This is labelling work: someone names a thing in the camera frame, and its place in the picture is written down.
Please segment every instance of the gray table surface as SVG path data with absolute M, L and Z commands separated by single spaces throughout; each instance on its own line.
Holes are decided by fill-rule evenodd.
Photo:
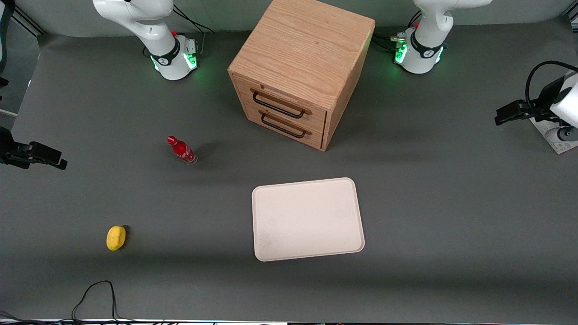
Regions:
M 578 321 L 578 151 L 557 156 L 530 122 L 493 119 L 534 65 L 578 62 L 567 18 L 455 27 L 423 76 L 372 46 L 326 153 L 246 120 L 226 68 L 247 35 L 208 35 L 178 82 L 136 38 L 43 40 L 13 133 L 69 166 L 0 168 L 2 309 L 66 317 L 109 279 L 132 318 Z M 562 73 L 543 68 L 533 93 Z M 174 157 L 170 134 L 197 165 Z M 365 249 L 258 261 L 252 189 L 337 177 L 357 184 Z M 132 236 L 112 253 L 115 224 Z M 97 287 L 78 315 L 109 308 Z

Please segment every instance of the black cable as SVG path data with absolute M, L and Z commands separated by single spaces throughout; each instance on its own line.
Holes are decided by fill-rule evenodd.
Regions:
M 183 18 L 183 19 L 188 20 L 189 22 L 191 22 L 191 23 L 193 24 L 193 26 L 195 26 L 195 27 L 199 30 L 199 32 L 205 33 L 205 32 L 199 27 L 199 25 L 197 25 L 195 22 L 193 22 L 192 20 L 190 20 L 190 19 L 188 19 L 187 17 L 183 16 L 182 14 L 178 13 L 177 11 L 175 11 L 175 13 L 176 13 L 179 17 L 181 17 L 181 18 Z
M 36 27 L 36 29 L 39 29 L 44 34 L 48 34 L 46 29 L 42 28 L 42 26 L 40 26 L 36 21 L 34 21 L 34 19 L 32 19 L 32 17 L 30 17 L 24 10 L 22 10 L 22 8 L 18 7 L 18 5 L 16 5 L 16 8 L 20 11 L 21 16 L 27 17 L 28 19 L 30 19 L 31 24 L 33 24 Z
M 28 29 L 28 27 L 26 27 L 23 23 L 21 23 L 20 20 L 18 20 L 18 18 L 14 17 L 14 15 L 12 16 L 12 19 L 16 20 L 16 22 L 19 23 L 22 27 L 24 27 L 24 29 L 26 29 L 30 34 L 36 37 L 36 34 L 32 32 L 30 29 Z
M 215 31 L 214 31 L 214 30 L 212 30 L 212 29 L 210 29 L 209 27 L 207 27 L 207 26 L 205 26 L 205 25 L 202 25 L 202 24 L 200 24 L 200 23 L 198 23 L 198 22 L 190 19 L 190 18 L 187 16 L 187 14 L 185 14 L 182 10 L 180 10 L 180 8 L 179 8 L 177 5 L 174 5 L 174 6 L 175 6 L 175 9 L 178 10 L 178 12 L 175 11 L 176 14 L 178 14 L 178 15 L 181 16 L 182 18 L 190 21 L 193 25 L 195 25 L 195 26 L 198 25 L 198 26 L 200 26 L 200 27 L 202 27 L 202 28 L 210 31 L 211 33 L 215 34 Z
M 408 26 L 408 27 L 411 27 L 412 24 L 413 24 L 419 17 L 421 17 L 421 10 L 418 11 L 418 12 L 416 12 L 416 13 L 413 15 L 412 19 L 409 20 L 409 23 L 407 24 L 407 26 Z
M 528 80 L 526 80 L 526 89 L 525 89 L 526 102 L 528 103 L 528 105 L 530 106 L 532 111 L 534 111 L 534 106 L 533 106 L 532 102 L 530 101 L 530 84 L 532 83 L 532 77 L 534 77 L 534 73 L 536 73 L 536 71 L 540 67 L 543 67 L 543 66 L 548 65 L 548 64 L 558 65 L 560 67 L 578 72 L 578 67 L 574 67 L 573 65 L 570 65 L 570 64 L 567 64 L 564 62 L 560 62 L 560 61 L 545 61 L 545 62 L 542 62 L 542 63 L 538 64 L 537 66 L 535 66 L 534 69 L 532 69 L 532 71 L 530 71 L 530 74 L 528 75 Z
M 387 46 L 384 46 L 384 45 L 381 45 L 381 44 L 377 43 L 374 39 L 372 39 L 371 42 L 372 42 L 373 44 L 381 47 L 382 49 L 384 49 L 384 50 L 386 50 L 386 51 L 391 51 L 391 52 L 396 51 L 396 49 L 393 49 L 393 48 L 391 48 L 391 47 L 387 47 Z
M 572 6 L 572 8 L 570 8 L 570 9 L 566 12 L 566 14 L 570 14 L 570 12 L 572 12 L 577 6 L 578 6 L 578 3 L 575 3 L 575 4 Z
M 120 315 L 118 315 L 118 312 L 116 311 L 116 296 L 114 295 L 114 287 L 112 285 L 111 281 L 108 280 L 102 280 L 99 282 L 95 282 L 93 284 L 91 284 L 86 291 L 84 292 L 84 294 L 82 295 L 82 298 L 80 299 L 80 301 L 78 302 L 78 304 L 76 304 L 76 306 L 74 306 L 74 308 L 72 308 L 72 312 L 71 312 L 71 318 L 73 320 L 77 320 L 76 318 L 76 310 L 78 309 L 78 307 L 84 302 L 84 299 L 86 298 L 86 295 L 88 294 L 88 292 L 90 291 L 90 289 L 96 285 L 99 285 L 101 283 L 108 283 L 108 285 L 110 286 L 110 293 L 112 294 L 112 319 L 118 321 L 118 319 L 122 319 L 123 317 L 121 317 Z
M 32 27 L 34 27 L 35 30 L 38 31 L 38 33 L 40 35 L 44 35 L 46 34 L 46 31 L 42 31 L 40 26 L 37 26 L 35 23 L 32 22 L 32 19 L 29 19 L 30 17 L 27 17 L 26 14 L 24 14 L 24 12 L 22 11 L 22 9 L 20 9 L 18 6 L 15 7 L 14 11 L 20 15 L 20 17 L 24 18 L 24 20 Z
M 391 41 L 391 39 L 389 37 L 384 37 L 384 36 L 379 36 L 377 34 L 373 34 L 372 37 L 375 37 L 377 39 L 382 39 L 382 40 L 389 40 Z

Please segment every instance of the red bottle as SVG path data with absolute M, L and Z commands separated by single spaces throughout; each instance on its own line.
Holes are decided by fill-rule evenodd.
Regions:
M 193 165 L 197 162 L 197 156 L 186 143 L 177 140 L 172 135 L 166 141 L 173 147 L 175 155 L 179 156 L 187 165 Z

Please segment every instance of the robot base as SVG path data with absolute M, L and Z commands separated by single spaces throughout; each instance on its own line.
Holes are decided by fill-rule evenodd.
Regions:
M 408 28 L 397 36 L 409 40 L 415 30 L 415 28 Z M 401 65 L 408 72 L 421 75 L 429 72 L 439 62 L 442 51 L 443 47 L 437 53 L 431 51 L 432 55 L 430 58 L 422 58 L 420 52 L 413 47 L 412 43 L 406 41 L 395 53 L 395 63 Z
M 155 69 L 168 80 L 179 80 L 186 77 L 191 71 L 198 67 L 197 46 L 194 39 L 187 39 L 182 35 L 177 35 L 180 42 L 180 53 L 175 57 L 170 65 L 161 65 L 153 60 Z

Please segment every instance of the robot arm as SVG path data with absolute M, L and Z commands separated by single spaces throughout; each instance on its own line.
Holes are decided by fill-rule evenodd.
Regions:
M 173 0 L 92 0 L 97 12 L 133 32 L 151 53 L 155 69 L 169 80 L 186 77 L 197 68 L 194 39 L 173 35 L 162 21 Z
M 161 56 L 175 45 L 175 38 L 161 20 L 173 11 L 172 0 L 93 0 L 93 4 L 103 18 L 133 32 L 151 54 Z
M 429 72 L 439 61 L 442 44 L 454 26 L 449 10 L 477 8 L 492 0 L 413 0 L 422 12 L 419 27 L 410 27 L 392 38 L 398 43 L 395 62 L 411 73 Z
M 578 141 L 578 74 L 571 72 L 548 84 L 537 99 L 516 100 L 497 110 L 496 125 L 534 118 L 559 123 L 544 135 L 552 143 Z

